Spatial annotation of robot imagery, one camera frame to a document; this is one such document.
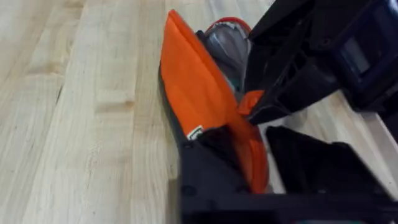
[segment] small label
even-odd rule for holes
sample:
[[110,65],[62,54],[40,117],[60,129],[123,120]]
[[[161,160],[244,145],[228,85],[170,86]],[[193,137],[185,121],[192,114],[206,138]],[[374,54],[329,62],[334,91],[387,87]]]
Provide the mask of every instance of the small label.
[[189,140],[195,140],[202,133],[203,133],[203,127],[199,125],[187,135],[187,138]]

